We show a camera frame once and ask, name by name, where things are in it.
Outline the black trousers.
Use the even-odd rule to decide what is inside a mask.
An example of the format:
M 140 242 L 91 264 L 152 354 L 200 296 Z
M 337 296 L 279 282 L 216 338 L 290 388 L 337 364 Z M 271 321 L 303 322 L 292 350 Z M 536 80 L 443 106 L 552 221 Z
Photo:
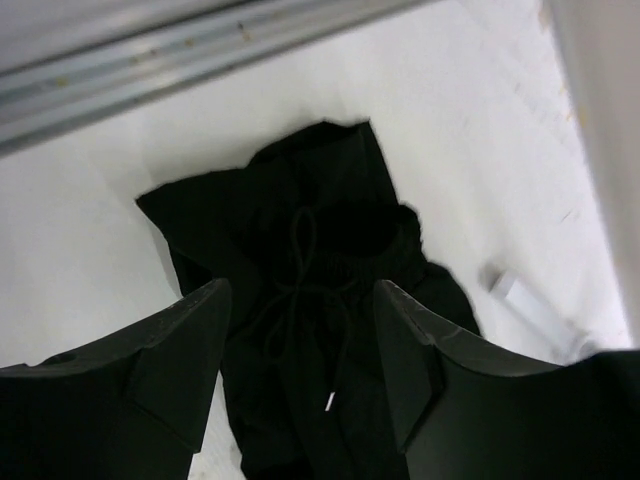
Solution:
M 242 168 L 157 187 L 137 206 L 180 290 L 232 288 L 221 362 L 249 479 L 404 479 L 380 362 L 376 282 L 477 332 L 461 286 L 422 250 L 369 123 L 320 122 Z

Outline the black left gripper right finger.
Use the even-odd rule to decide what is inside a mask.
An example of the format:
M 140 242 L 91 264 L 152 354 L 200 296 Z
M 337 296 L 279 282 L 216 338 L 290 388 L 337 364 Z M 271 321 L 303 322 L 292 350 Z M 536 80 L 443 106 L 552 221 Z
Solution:
M 639 355 L 568 366 L 497 346 L 390 281 L 374 314 L 396 445 L 414 479 L 635 479 Z

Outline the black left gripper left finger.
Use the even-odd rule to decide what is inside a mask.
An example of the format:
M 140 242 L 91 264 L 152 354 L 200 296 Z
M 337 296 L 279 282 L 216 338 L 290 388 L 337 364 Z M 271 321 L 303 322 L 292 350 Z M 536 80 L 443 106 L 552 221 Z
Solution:
M 1 371 L 5 479 L 184 479 L 205 436 L 231 311 L 217 279 L 36 366 Z

